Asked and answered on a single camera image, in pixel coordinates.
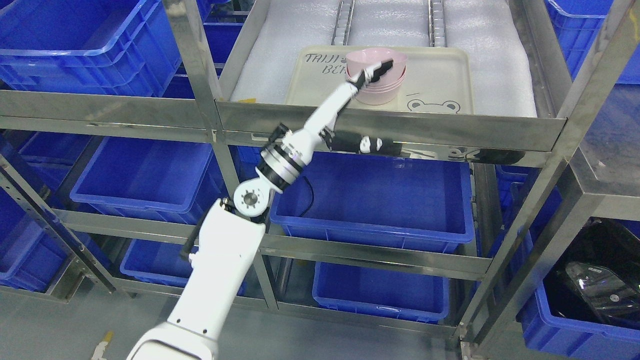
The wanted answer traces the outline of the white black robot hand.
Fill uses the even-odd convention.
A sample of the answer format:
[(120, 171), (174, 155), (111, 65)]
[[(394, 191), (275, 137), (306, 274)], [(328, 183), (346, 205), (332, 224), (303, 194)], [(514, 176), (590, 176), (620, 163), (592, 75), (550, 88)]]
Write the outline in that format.
[(400, 157), (402, 144), (392, 139), (335, 130), (338, 116), (359, 91), (380, 80), (393, 66), (393, 59), (388, 58), (371, 64), (356, 75), (348, 75), (345, 82), (339, 84), (307, 118), (302, 129), (283, 137), (283, 150), (291, 151), (304, 164), (310, 164), (313, 152), (320, 144), (334, 152)]

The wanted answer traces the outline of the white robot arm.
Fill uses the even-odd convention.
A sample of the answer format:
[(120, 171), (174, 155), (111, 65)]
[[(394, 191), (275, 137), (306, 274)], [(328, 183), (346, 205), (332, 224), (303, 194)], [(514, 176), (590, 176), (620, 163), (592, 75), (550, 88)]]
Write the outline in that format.
[(240, 183), (232, 198), (218, 199), (199, 228), (199, 246), (189, 255), (192, 272), (165, 322), (148, 330), (128, 354), (130, 360), (215, 360), (218, 339), (266, 233), (252, 218), (262, 215), (272, 193), (292, 185), (313, 159), (322, 130), (288, 132), (266, 146), (256, 177)]

